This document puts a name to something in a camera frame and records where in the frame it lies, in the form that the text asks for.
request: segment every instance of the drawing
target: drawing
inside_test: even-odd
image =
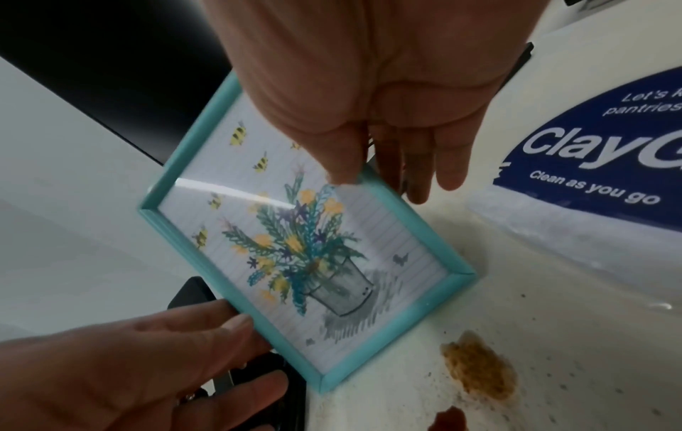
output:
[[[368,272],[367,278],[374,286],[374,293],[359,309],[347,316],[325,312],[320,328],[324,339],[339,342],[341,339],[353,337],[372,327],[378,316],[391,309],[391,302],[402,291],[403,283],[398,277],[380,270]]]
[[[199,233],[196,235],[192,235],[192,238],[194,238],[194,245],[197,246],[197,249],[203,250],[204,247],[206,247],[206,240],[208,239],[208,231],[204,226],[201,226],[201,229],[199,230]]]
[[[234,130],[229,144],[232,146],[242,146],[244,143],[244,138],[247,137],[247,128],[244,127],[244,123],[239,122],[239,126]]]
[[[220,197],[220,195],[217,193],[211,193],[211,198],[212,199],[208,201],[208,204],[211,206],[211,208],[220,208],[220,205],[222,205],[222,197]]]
[[[261,157],[261,160],[258,160],[256,164],[254,165],[254,169],[256,172],[261,173],[265,172],[265,169],[268,168],[268,152],[266,151],[265,154],[263,154],[263,157]]]
[[[235,251],[249,254],[250,286],[267,282],[281,303],[291,296],[300,315],[305,315],[308,297],[335,315],[351,314],[373,292],[352,260],[364,255],[348,245],[359,239],[341,229],[344,208],[332,197],[334,187],[301,190],[303,167],[295,173],[293,184],[284,185],[293,208],[256,204],[256,218],[267,234],[247,236],[228,220],[222,233]]]
[[[405,256],[404,256],[404,257],[400,257],[400,256],[398,256],[397,254],[394,254],[394,255],[393,255],[393,262],[396,263],[396,264],[398,264],[398,265],[400,265],[401,267],[403,267],[403,266],[405,266],[405,263],[407,263],[407,256],[408,256],[409,254],[410,254],[410,253],[405,253]]]

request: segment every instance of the red sauce spill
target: red sauce spill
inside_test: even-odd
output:
[[[452,406],[435,416],[428,431],[467,431],[467,418],[463,411]]]

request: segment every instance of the brown stain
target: brown stain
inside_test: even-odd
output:
[[[435,421],[427,431],[467,431],[467,418],[464,412],[455,406],[435,416]]]
[[[440,352],[450,375],[461,382],[467,393],[498,401],[507,400],[514,394],[514,369],[474,332],[466,331],[456,343],[442,345]]]

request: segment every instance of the stain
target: stain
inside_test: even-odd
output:
[[[450,376],[467,393],[506,400],[516,390],[516,372],[511,364],[490,349],[481,337],[466,331],[456,343],[440,347]]]
[[[461,409],[455,406],[444,412],[436,413],[433,424],[427,431],[466,431],[467,417]]]
[[[369,271],[365,276],[374,284],[374,294],[350,315],[340,317],[327,310],[323,315],[324,339],[331,338],[339,342],[369,329],[376,323],[378,316],[391,309],[391,301],[403,288],[403,283],[397,277],[385,271]]]

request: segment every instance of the teal picture frame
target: teal picture frame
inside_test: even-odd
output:
[[[454,293],[471,284],[476,280],[477,275],[474,269],[457,255],[399,195],[391,190],[370,167],[366,166],[360,174],[360,185],[368,187],[377,200],[390,209],[399,221],[443,264],[450,275],[370,337],[360,348],[356,349],[330,372],[320,373],[251,304],[239,289],[158,210],[158,206],[174,186],[175,181],[182,175],[189,162],[196,156],[241,93],[242,88],[237,76],[232,72],[220,85],[197,121],[185,135],[178,149],[166,163],[161,178],[149,190],[139,205],[139,213],[220,295],[230,301],[238,311],[251,315],[254,318],[256,330],[268,339],[273,348],[304,377],[310,386],[318,392],[324,393],[338,386],[353,371],[419,323]]]

